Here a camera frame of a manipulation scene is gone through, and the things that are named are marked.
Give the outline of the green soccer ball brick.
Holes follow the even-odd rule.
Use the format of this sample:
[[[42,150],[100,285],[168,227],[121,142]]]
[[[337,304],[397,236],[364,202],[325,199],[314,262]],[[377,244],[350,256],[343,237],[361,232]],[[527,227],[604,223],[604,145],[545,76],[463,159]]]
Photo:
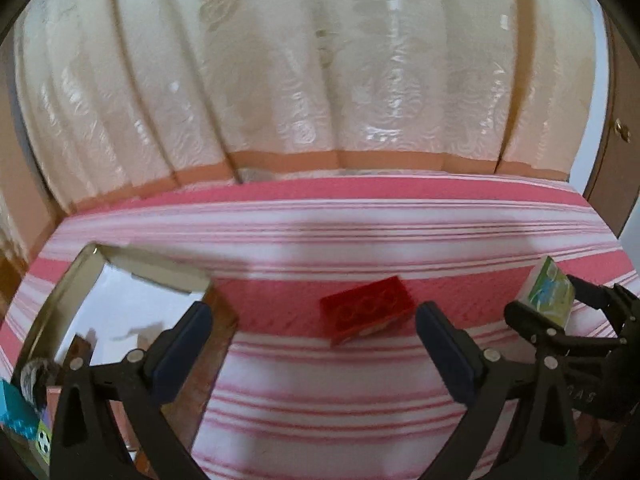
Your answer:
[[[40,420],[38,424],[35,446],[39,456],[43,459],[44,463],[49,466],[51,455],[51,431],[42,420]]]

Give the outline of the pink striped table cloth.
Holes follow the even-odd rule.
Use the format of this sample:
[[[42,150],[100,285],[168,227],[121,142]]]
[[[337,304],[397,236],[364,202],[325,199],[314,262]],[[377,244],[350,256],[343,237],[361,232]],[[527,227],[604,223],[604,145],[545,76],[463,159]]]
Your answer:
[[[482,347],[533,350],[503,322],[549,256],[637,290],[620,242],[565,183],[507,177],[354,177],[160,194],[62,222],[1,327],[10,377],[54,284],[91,242],[138,246],[213,275],[240,327],[193,454],[214,479],[414,479],[462,416],[412,323],[334,348],[322,298],[398,276]]]

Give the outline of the brass door knob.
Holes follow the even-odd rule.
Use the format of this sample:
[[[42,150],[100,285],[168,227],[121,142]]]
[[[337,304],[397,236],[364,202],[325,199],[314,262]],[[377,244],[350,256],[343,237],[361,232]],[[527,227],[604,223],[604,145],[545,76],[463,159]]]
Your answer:
[[[631,140],[630,130],[626,124],[624,124],[620,118],[617,118],[613,125],[615,133],[626,143]]]

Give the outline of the blue toy brick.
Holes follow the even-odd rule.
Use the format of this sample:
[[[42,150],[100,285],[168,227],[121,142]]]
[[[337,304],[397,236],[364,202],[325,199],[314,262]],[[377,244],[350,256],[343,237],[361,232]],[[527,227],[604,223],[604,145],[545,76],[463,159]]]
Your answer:
[[[0,386],[0,419],[3,426],[32,441],[37,439],[40,418],[22,397],[20,390],[2,379]]]

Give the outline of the floss pick plastic box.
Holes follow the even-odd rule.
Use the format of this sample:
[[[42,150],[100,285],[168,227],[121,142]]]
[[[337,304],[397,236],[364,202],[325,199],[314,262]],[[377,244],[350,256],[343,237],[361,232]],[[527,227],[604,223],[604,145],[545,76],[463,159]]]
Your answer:
[[[549,256],[530,270],[516,299],[551,323],[565,328],[570,319],[576,292],[567,275]]]

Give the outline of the brown wooden door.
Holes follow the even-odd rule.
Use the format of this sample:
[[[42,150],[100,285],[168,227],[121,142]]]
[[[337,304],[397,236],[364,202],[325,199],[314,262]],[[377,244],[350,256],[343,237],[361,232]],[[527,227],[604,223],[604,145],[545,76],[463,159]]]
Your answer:
[[[608,100],[602,139],[584,197],[619,236],[639,197],[639,64],[609,16],[604,24]]]

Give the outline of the gold rectangular tin box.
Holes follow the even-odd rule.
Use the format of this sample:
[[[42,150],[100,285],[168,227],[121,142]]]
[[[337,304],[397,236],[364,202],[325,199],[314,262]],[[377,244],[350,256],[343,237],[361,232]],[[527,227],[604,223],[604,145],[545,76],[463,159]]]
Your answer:
[[[196,300],[208,304],[213,328],[177,399],[163,413],[192,448],[221,371],[238,316],[208,274],[140,248],[91,243],[62,276],[49,283],[29,275],[4,319],[4,366],[18,380],[35,358],[62,362],[75,337],[91,344],[96,364],[149,349]]]

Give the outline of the cream floral curtain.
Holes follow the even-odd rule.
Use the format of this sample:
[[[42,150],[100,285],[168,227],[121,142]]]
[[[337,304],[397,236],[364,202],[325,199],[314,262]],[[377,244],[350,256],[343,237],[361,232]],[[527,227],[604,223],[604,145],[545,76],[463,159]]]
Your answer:
[[[596,0],[1,0],[1,253],[201,183],[565,180]]]

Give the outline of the red toy brick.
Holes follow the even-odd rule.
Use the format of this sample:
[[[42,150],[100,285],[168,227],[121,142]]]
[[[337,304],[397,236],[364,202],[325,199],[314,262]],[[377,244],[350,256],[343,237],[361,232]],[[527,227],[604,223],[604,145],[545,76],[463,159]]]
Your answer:
[[[398,276],[326,296],[319,301],[324,333],[332,346],[405,322],[416,304]]]

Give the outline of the copper metal card case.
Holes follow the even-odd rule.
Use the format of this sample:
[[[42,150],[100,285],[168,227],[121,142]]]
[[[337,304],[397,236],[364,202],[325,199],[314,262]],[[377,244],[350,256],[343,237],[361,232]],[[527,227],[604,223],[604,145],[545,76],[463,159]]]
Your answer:
[[[61,386],[47,386],[47,391],[46,391],[47,410],[52,417],[55,416],[56,408],[58,407],[58,400],[60,400],[61,393],[62,393]]]

